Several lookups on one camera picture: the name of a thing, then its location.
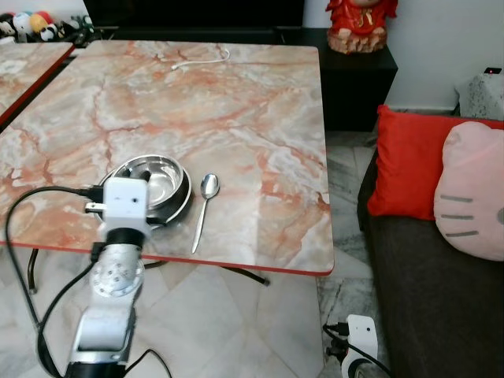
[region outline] red cushion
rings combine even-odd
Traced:
[[[378,178],[368,202],[369,212],[433,221],[444,141],[453,126],[468,119],[396,113],[388,106],[380,106],[378,114]],[[478,122],[503,129],[501,121]]]

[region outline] marble table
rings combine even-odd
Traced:
[[[171,66],[183,61],[228,61]],[[149,41],[92,43],[0,135],[0,223],[21,193],[98,183],[140,154],[177,159],[195,196],[154,231],[144,257],[329,274],[334,265],[317,49]],[[207,206],[199,183],[221,181]],[[18,246],[87,252],[98,221],[83,200],[34,196],[17,211]]]
[[[71,43],[0,45],[0,131],[2,123],[70,55]]]

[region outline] pink pillow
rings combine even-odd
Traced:
[[[458,250],[504,261],[504,131],[479,122],[450,131],[434,216],[444,238]]]

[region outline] marble floor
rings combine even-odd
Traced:
[[[379,358],[387,362],[372,271],[356,216],[357,194],[374,151],[372,134],[329,132],[328,171],[336,266],[325,278],[261,273],[272,284],[213,266],[168,263],[146,271],[130,361],[152,347],[174,378],[338,378],[339,363],[324,359],[321,325],[348,314],[375,319]],[[29,250],[17,249],[24,267]],[[87,256],[42,251],[35,276],[39,314],[87,264]],[[56,308],[46,337],[60,371],[88,298],[78,283]],[[47,376],[35,356],[35,333],[6,252],[0,252],[0,377]],[[147,357],[128,377],[164,377]]]
[[[380,311],[372,270],[365,248],[364,234],[359,230],[357,198],[365,171],[375,151],[373,133],[328,132],[329,194],[332,210],[332,237],[335,269],[317,279],[321,323],[345,321],[351,313],[372,317],[378,333],[378,358],[388,363]],[[323,335],[324,350],[330,339]],[[340,378],[339,362],[325,358],[318,378]]]

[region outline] spoon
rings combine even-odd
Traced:
[[[209,173],[203,178],[202,181],[202,197],[205,199],[203,202],[202,212],[199,214],[198,223],[196,224],[195,239],[192,242],[191,252],[196,252],[198,248],[199,238],[202,236],[203,221],[205,220],[206,203],[209,199],[214,197],[219,192],[219,178],[213,173]]]

